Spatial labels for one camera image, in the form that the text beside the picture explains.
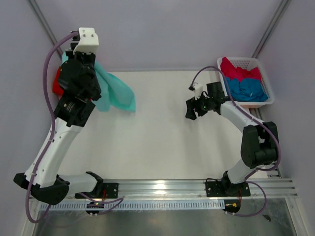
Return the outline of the teal t shirt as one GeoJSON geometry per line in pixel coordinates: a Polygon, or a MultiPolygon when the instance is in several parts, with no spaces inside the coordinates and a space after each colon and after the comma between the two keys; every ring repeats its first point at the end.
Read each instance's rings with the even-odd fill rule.
{"type": "Polygon", "coordinates": [[[112,106],[127,112],[136,111],[136,100],[132,89],[115,75],[107,72],[97,61],[94,69],[101,88],[101,98],[92,101],[100,112],[108,112],[112,106]]]}

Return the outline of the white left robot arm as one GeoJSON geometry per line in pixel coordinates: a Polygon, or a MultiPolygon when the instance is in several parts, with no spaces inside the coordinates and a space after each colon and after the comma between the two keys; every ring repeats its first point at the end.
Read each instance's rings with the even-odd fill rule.
{"type": "Polygon", "coordinates": [[[57,205],[69,195],[81,192],[98,197],[103,192],[103,179],[93,172],[81,175],[59,175],[60,165],[73,140],[87,123],[101,98],[95,72],[95,54],[66,52],[68,57],[60,68],[58,83],[63,95],[53,112],[53,123],[46,143],[33,164],[18,173],[14,182],[38,201],[57,205]]]}

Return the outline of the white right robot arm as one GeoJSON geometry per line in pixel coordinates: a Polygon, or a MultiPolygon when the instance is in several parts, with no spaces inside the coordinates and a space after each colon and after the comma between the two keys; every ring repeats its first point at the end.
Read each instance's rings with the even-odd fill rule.
{"type": "Polygon", "coordinates": [[[209,111],[216,112],[229,120],[242,133],[241,159],[221,180],[207,184],[208,196],[236,197],[245,191],[249,196],[246,180],[264,166],[279,160],[279,140],[277,126],[273,122],[256,119],[225,95],[220,82],[209,83],[204,89],[199,83],[190,85],[194,96],[186,101],[187,119],[196,120],[209,111]]]}

